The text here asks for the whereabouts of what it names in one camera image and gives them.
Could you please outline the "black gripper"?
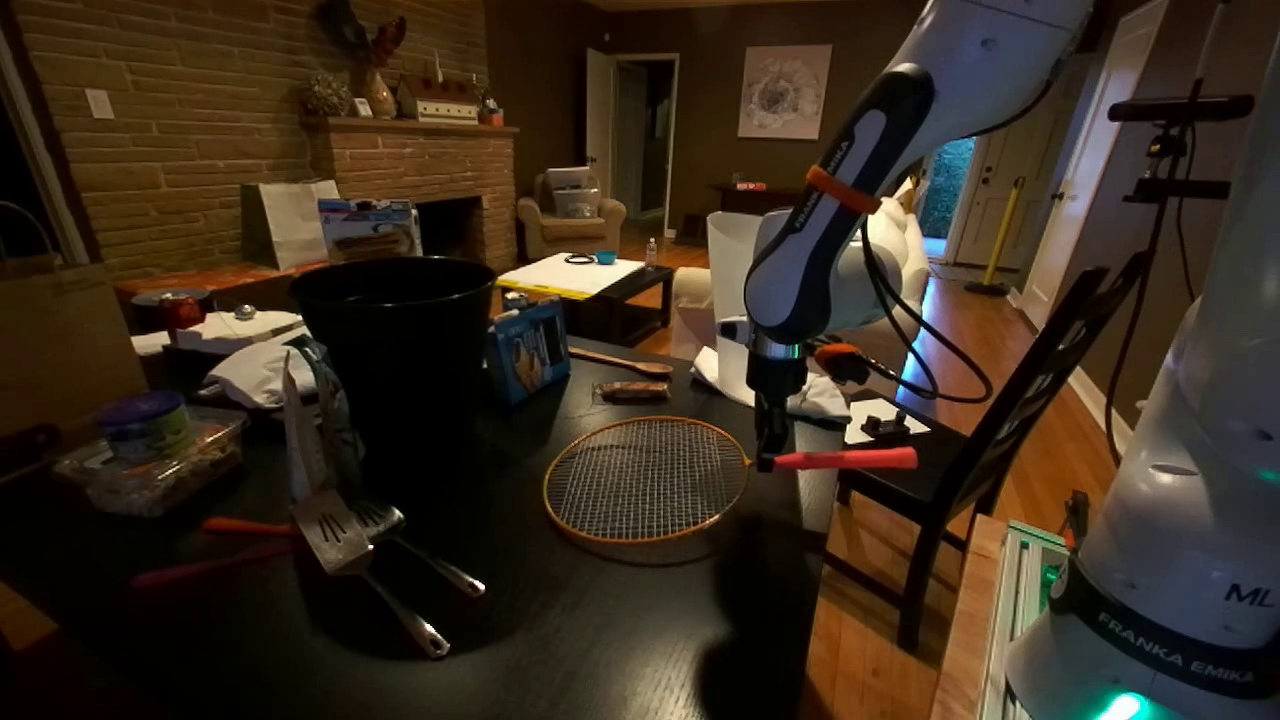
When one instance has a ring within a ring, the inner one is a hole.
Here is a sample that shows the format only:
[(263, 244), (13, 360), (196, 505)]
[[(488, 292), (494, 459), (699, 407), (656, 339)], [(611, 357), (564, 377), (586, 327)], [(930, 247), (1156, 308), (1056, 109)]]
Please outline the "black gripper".
[(754, 459), (770, 465), (786, 438), (786, 398), (804, 386), (808, 365), (799, 344), (754, 335), (747, 349), (747, 386), (754, 407)]

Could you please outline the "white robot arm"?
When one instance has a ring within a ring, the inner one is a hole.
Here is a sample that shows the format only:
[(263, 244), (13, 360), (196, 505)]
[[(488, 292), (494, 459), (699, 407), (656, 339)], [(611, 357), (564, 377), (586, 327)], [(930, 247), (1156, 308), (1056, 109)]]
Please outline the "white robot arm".
[[(1090, 0), (922, 0), (742, 278), (770, 423), (833, 327), (833, 267), (927, 149), (1033, 109)], [(1008, 650), (1033, 720), (1280, 720), (1280, 51), (1198, 296), (1168, 339), (1103, 508)]]

